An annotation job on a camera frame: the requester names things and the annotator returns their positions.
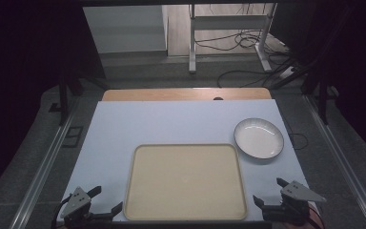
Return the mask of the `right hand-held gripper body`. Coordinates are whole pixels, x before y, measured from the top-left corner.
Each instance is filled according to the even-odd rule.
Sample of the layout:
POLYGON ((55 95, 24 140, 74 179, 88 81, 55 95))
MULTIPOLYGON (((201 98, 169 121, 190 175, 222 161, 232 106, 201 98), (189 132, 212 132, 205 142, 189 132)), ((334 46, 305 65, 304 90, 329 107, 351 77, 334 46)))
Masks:
POLYGON ((326 201, 326 198, 295 180, 288 182, 286 187, 281 187, 280 195, 282 200, 279 205, 264 204, 262 217, 265 220, 289 224, 316 224, 310 219, 309 204, 326 201))

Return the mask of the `white table mat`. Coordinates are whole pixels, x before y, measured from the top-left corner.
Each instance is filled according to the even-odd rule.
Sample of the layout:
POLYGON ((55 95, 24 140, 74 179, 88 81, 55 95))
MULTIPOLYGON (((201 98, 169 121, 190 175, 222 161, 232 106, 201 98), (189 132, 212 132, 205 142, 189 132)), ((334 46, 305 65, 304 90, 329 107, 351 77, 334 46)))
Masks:
MULTIPOLYGON (((142 144, 234 145, 234 128, 240 121, 258 117, 273 123, 285 133, 276 102, 260 100, 211 101, 120 101, 100 102, 93 114, 81 152, 65 193, 76 187, 89 191, 102 187, 91 202, 91 211, 105 213, 125 199, 135 149, 142 144)), ((291 140, 284 137, 283 151, 270 159, 239 154, 249 214, 247 221, 261 220, 253 197, 278 204, 281 177, 305 185, 291 140)))

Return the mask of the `person's right hand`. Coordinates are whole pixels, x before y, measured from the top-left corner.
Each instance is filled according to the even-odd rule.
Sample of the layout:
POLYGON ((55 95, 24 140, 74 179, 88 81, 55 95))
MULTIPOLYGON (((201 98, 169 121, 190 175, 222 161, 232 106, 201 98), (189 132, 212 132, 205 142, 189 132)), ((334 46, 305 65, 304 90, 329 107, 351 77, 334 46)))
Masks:
POLYGON ((315 209, 315 207, 312 204, 309 204, 309 209, 310 209, 310 219, 313 220, 320 229, 325 229, 323 220, 319 215, 319 213, 317 212, 317 210, 315 209))

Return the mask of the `white plate with dark rim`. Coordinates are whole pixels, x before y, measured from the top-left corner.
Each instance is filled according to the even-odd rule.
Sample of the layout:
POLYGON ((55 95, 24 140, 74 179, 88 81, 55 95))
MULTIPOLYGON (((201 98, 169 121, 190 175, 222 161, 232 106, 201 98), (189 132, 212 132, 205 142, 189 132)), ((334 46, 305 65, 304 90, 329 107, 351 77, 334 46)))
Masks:
POLYGON ((234 140, 245 154, 261 159, 278 156, 284 148, 284 137, 270 121, 247 118, 234 128, 234 140))

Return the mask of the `white metal desk frame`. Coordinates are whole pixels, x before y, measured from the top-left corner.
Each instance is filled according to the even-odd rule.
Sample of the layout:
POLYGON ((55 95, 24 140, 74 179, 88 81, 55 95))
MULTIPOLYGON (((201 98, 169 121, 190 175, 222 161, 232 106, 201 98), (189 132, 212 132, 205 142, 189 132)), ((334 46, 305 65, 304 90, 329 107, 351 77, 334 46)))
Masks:
POLYGON ((263 70, 272 71, 264 46, 270 31, 276 3, 273 3, 266 14, 260 15, 217 15, 196 16, 195 4, 190 4, 190 50, 189 50, 189 73, 196 73, 196 53, 194 36, 196 31, 225 31, 225 30, 259 30, 260 36, 254 44, 254 49, 263 70))

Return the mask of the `white power strip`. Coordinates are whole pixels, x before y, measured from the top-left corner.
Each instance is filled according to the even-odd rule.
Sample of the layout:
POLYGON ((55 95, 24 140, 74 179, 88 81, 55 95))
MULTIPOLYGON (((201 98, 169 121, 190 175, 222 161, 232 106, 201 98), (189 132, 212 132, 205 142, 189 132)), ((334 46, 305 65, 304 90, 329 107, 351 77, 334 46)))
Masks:
POLYGON ((296 67, 290 66, 279 77, 281 79, 285 79, 295 72, 296 72, 296 67))

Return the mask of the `black floor frames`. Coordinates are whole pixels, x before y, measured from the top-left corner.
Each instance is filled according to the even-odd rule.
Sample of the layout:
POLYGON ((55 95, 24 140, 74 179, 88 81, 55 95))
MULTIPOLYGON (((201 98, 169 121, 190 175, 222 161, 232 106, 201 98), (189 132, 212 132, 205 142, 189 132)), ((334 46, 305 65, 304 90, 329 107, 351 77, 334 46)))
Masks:
POLYGON ((61 145, 62 148, 76 148, 83 133, 83 126, 69 127, 61 145))

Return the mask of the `black metal stand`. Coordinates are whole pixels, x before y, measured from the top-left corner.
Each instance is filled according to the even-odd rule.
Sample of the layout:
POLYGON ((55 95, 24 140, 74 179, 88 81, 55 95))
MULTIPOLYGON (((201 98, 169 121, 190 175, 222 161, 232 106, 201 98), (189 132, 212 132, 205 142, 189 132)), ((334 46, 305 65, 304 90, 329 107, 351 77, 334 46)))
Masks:
POLYGON ((328 71, 316 61, 309 64, 307 70, 307 76, 301 86, 301 91, 303 94, 318 92, 317 114, 320 120, 327 125, 327 100, 334 98, 333 95, 328 95, 328 87, 330 86, 328 71))
POLYGON ((64 125, 69 116, 68 92, 76 96, 80 96, 84 92, 80 77, 79 72, 62 72, 58 77, 59 103, 52 103, 49 112, 60 113, 60 126, 64 125))

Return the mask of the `dark curtain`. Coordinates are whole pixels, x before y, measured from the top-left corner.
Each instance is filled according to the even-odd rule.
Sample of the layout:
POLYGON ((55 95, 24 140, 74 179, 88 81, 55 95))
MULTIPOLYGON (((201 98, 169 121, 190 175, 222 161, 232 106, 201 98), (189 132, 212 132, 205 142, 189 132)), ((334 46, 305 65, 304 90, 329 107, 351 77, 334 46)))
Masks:
POLYGON ((81 0, 0 0, 0 176, 46 90, 104 76, 81 0))
POLYGON ((301 90, 309 94, 321 82, 335 88, 335 104, 366 142, 366 0, 280 3, 271 26, 271 34, 303 66, 323 53, 333 31, 337 31, 333 46, 322 63, 313 66, 301 90), (336 29, 346 10, 351 11, 349 16, 336 29))

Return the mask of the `beige rectangular tray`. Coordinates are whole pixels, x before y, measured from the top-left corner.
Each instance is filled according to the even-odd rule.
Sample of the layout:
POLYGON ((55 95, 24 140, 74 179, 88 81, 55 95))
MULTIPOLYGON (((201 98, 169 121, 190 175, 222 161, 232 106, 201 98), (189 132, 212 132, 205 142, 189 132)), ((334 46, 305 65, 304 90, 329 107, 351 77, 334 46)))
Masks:
POLYGON ((248 214, 231 144, 136 148, 124 214, 129 220, 241 220, 248 214))

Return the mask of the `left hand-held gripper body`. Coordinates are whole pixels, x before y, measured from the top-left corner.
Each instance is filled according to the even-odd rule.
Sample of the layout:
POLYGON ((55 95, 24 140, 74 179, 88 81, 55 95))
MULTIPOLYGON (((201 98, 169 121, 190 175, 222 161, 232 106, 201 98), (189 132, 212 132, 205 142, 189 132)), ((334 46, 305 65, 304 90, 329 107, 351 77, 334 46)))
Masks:
POLYGON ((60 218, 68 229, 86 226, 99 221, 112 221, 111 213, 94 214, 90 211, 92 199, 81 187, 77 187, 66 200, 66 206, 60 218))

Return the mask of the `white cabinet panel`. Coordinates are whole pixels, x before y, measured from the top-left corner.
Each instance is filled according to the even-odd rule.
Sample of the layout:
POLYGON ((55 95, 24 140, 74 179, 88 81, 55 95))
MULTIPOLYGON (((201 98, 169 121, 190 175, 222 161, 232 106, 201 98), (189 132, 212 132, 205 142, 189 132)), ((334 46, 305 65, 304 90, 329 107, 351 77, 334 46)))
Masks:
POLYGON ((167 49, 161 6, 84 7, 99 53, 167 49))

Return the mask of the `metal floor rail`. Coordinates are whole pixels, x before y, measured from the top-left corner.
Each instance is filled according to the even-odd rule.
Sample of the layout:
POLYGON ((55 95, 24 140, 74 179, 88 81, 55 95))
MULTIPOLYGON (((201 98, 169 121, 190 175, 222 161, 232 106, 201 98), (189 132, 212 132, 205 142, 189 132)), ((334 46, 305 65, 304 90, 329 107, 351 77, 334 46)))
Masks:
POLYGON ((363 216, 366 218, 366 189, 356 176, 355 171, 353 170, 347 157, 344 155, 344 152, 332 133, 329 125, 325 124, 320 118, 317 105, 315 104, 314 100, 309 95, 303 95, 302 98, 307 104, 308 110, 312 115, 315 125, 320 131, 320 134, 329 146, 330 152, 332 153, 341 174, 343 175, 352 194, 354 195, 363 216))
POLYGON ((31 213, 48 179, 51 168, 65 139, 65 135, 71 126, 72 120, 73 114, 70 114, 58 128, 49 149, 30 183, 28 191, 24 195, 24 198, 12 219, 9 229, 26 229, 31 213))

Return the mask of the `wooden table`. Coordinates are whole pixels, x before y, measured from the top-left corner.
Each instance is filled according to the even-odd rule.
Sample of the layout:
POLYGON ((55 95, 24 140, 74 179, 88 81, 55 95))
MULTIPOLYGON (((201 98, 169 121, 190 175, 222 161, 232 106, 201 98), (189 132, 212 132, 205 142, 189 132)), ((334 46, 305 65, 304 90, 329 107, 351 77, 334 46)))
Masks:
POLYGON ((107 90, 103 101, 189 101, 271 99, 265 88, 174 88, 174 89, 128 89, 107 90))

